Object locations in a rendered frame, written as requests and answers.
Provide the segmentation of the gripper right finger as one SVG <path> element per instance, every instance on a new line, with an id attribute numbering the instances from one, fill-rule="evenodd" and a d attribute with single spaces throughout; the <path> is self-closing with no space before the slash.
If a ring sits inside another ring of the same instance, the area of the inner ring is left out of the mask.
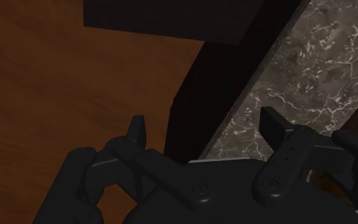
<path id="1" fill-rule="evenodd" d="M 256 202 L 279 218 L 358 218 L 358 132 L 323 136 L 288 122 L 272 107 L 260 111 L 259 132 L 273 149 L 254 178 Z M 309 170 L 324 171 L 343 191 L 337 199 L 306 182 Z"/>

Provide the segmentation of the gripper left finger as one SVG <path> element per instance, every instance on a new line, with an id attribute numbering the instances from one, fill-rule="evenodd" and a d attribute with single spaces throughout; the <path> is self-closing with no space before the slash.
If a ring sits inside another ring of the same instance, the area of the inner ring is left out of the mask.
<path id="1" fill-rule="evenodd" d="M 111 185 L 120 185 L 139 204 L 162 189 L 190 211 L 209 205 L 212 197 L 205 180 L 145 147 L 145 119 L 135 115 L 127 134 L 110 139 L 103 150 L 70 151 L 32 224 L 105 224 L 97 204 Z"/>

